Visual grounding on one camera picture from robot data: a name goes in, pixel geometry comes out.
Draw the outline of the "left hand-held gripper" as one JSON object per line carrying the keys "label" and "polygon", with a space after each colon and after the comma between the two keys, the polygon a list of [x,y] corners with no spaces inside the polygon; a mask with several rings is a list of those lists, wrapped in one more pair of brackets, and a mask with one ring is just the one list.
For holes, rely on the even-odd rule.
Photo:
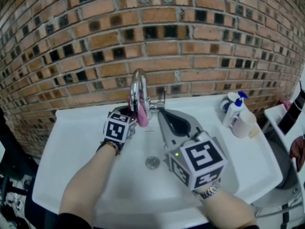
{"label": "left hand-held gripper", "polygon": [[125,143],[135,133],[136,116],[127,105],[116,107],[108,113],[104,124],[104,137],[119,143]]}

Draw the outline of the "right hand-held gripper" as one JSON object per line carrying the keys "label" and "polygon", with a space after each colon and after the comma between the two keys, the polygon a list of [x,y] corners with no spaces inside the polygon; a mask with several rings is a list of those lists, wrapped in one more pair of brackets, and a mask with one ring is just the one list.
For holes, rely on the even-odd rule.
{"label": "right hand-held gripper", "polygon": [[202,131],[195,117],[181,111],[160,110],[157,116],[169,170],[191,191],[218,180],[228,160],[217,131]]}

